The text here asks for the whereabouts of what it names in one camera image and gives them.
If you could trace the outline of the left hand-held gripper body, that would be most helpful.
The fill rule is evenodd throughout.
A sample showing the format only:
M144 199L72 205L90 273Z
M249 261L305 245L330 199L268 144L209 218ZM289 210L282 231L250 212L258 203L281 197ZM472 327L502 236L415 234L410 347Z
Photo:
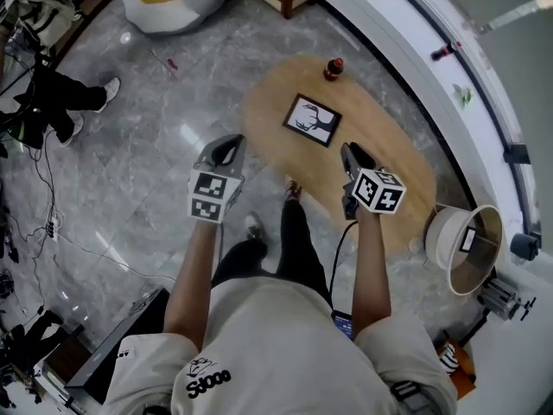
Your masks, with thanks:
M238 198L243 179L193 169L188 180L188 216L221 223Z

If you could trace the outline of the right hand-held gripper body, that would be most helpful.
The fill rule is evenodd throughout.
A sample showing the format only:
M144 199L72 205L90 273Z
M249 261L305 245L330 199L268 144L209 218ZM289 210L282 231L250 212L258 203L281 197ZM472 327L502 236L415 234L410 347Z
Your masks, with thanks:
M358 207L373 214L395 214L406 194L406 187L394 174L361 169L344 186L342 207L347 220L354 220Z

